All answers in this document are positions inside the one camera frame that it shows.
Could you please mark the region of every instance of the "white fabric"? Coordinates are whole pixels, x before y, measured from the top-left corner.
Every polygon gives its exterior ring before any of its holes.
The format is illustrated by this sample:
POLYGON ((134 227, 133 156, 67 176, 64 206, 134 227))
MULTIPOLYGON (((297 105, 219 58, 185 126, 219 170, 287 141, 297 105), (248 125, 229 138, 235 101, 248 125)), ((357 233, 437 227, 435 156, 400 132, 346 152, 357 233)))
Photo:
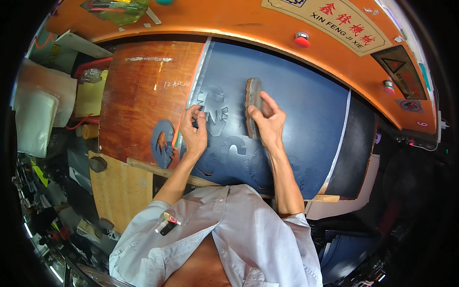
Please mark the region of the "white fabric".
POLYGON ((161 286, 212 233, 232 286, 322 286, 304 214, 281 219, 250 186, 209 186, 173 206, 153 201, 137 214, 110 255, 110 275, 135 286, 161 286), (153 230, 166 211, 182 225, 153 230))

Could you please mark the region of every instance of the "emergency stop button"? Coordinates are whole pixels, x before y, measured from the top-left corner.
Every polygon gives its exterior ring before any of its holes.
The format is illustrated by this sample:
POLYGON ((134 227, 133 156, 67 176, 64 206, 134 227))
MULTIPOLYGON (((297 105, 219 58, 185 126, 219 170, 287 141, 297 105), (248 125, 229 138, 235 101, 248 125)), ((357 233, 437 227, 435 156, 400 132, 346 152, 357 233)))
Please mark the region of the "emergency stop button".
POLYGON ((384 92, 388 95, 394 95, 395 90, 394 90, 394 83, 392 81, 384 81, 384 92))
POLYGON ((301 48, 308 48, 310 45, 308 34, 303 33, 303 32, 298 32, 295 34, 294 42, 298 47, 301 47, 301 48))

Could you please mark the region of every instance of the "plastic bag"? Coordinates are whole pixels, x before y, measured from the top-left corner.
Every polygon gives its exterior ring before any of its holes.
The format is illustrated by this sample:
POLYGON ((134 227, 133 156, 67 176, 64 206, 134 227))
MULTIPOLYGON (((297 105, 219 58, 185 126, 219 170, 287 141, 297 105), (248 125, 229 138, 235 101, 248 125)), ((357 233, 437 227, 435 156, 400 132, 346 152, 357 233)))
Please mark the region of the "plastic bag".
POLYGON ((58 99, 59 105, 53 127, 65 127, 75 105, 77 79, 64 72, 43 67, 27 58, 23 59, 18 75, 18 88, 40 90, 58 99))
POLYGON ((80 223, 78 223, 77 233, 97 243, 102 241, 102 232, 98 231, 84 219, 81 219, 80 223))
POLYGON ((95 68, 85 70, 83 77, 81 77, 81 81, 92 84, 100 82, 102 81, 102 71, 95 68))
POLYGON ((101 13, 104 19, 117 26, 129 25, 137 22, 148 9, 149 0, 105 1, 107 7, 101 13))
POLYGON ((40 90, 18 87, 13 110, 16 111, 17 152, 45 158, 58 99, 40 90))

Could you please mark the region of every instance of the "warning sign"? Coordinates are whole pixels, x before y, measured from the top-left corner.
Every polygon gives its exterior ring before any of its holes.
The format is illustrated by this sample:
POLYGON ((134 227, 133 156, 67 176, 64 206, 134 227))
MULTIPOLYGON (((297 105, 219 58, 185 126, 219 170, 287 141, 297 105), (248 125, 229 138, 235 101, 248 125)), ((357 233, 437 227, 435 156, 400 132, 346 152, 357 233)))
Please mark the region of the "warning sign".
POLYGON ((427 100, 418 72, 402 45, 371 55, 392 78, 405 99, 427 100))
POLYGON ((378 26, 349 0, 262 0, 261 6, 313 25, 358 56, 392 47, 378 26))
POLYGON ((423 113, 421 103, 418 100, 395 100, 400 108, 406 112, 423 113))

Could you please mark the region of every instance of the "red wire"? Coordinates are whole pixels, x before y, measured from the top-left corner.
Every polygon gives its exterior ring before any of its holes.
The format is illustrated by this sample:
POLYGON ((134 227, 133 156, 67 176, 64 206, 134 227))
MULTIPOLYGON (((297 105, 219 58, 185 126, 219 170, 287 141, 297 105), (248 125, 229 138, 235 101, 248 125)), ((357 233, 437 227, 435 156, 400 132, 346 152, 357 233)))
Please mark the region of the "red wire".
POLYGON ((90 113, 89 115, 87 115, 84 119, 81 120, 81 122, 79 122, 76 126, 74 127, 67 127, 67 125, 65 126, 66 129, 69 129, 69 130, 73 130, 73 129, 76 129, 77 127, 79 127, 85 120, 87 120, 92 114, 90 113))
POLYGON ((45 42, 43 45, 39 46, 39 45, 38 45, 37 36, 35 36, 35 38, 34 38, 35 47, 36 47, 37 49, 41 49, 41 48, 45 47, 46 44, 48 43, 48 41, 50 40, 50 38, 51 38, 51 41, 53 41, 53 43, 56 42, 56 41, 54 40, 54 38, 53 38, 53 34, 50 33, 50 34, 48 35, 48 38, 46 39, 46 42, 45 42))

